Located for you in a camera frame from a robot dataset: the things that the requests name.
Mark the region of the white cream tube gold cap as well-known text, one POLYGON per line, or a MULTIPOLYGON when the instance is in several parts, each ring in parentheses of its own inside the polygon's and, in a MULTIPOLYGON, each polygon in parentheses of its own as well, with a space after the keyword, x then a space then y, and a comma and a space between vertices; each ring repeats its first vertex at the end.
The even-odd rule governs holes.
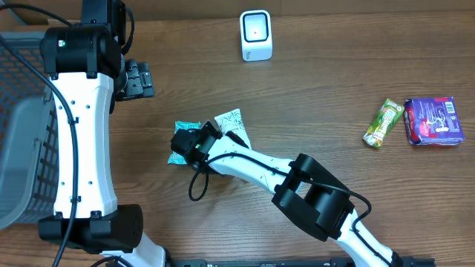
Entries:
POLYGON ((239 136, 249 147, 249 149, 252 149, 252 145, 246 132, 239 108, 222 113, 221 115, 216 116, 214 120, 223 134, 231 131, 232 133, 239 136))

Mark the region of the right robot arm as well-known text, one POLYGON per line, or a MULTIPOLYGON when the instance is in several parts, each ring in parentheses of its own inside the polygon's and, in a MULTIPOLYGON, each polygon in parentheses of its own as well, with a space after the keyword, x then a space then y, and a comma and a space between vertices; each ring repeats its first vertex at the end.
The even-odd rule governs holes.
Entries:
POLYGON ((268 191, 272 203, 296 227, 322 242, 334 240, 356 266, 402 266, 402 258, 362 224, 372 210, 370 202, 311 156, 267 156, 210 122, 199 129, 177 130, 171 149, 197 174, 237 177, 268 191))

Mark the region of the green yellow snack pouch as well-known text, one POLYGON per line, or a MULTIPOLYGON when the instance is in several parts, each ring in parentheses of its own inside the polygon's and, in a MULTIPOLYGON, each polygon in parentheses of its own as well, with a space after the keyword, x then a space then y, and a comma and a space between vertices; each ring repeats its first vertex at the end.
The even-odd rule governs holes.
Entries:
POLYGON ((391 99, 386 99, 379 111, 373 118, 370 126, 362 139, 374 148, 380 148, 384 138, 393 129, 404 113, 404 106, 399 105, 391 99))

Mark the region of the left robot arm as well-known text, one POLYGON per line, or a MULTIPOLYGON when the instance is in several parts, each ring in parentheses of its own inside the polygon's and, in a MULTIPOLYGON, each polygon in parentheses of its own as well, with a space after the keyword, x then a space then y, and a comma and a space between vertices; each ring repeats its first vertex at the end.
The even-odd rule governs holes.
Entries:
POLYGON ((84 1, 80 22, 52 27, 40 53, 53 88, 59 184, 39 236, 118 266, 171 266, 143 231, 139 205, 121 205, 111 178, 109 116, 116 102, 152 97, 145 63, 126 59, 134 26, 121 1, 84 1))

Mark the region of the teal wet wipes pack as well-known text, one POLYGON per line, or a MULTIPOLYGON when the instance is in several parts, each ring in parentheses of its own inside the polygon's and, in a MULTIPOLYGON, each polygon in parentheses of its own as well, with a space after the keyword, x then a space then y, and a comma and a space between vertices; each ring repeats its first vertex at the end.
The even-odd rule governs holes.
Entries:
MULTIPOLYGON (((183 121, 176 121, 175 122, 175 129, 174 132, 176 133, 180 129, 199 129, 201 127, 201 122, 183 122, 183 121)), ((186 161, 183 156, 179 155, 178 153, 172 151, 170 157, 168 158, 169 165, 186 165, 186 161)))

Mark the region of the purple sanitary pad pack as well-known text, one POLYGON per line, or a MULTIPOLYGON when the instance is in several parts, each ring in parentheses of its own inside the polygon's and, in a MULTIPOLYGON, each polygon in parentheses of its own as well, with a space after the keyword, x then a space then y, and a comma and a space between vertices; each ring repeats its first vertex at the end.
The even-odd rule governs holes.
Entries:
POLYGON ((407 99, 404 124, 411 145, 452 146, 465 140, 452 96, 407 99))

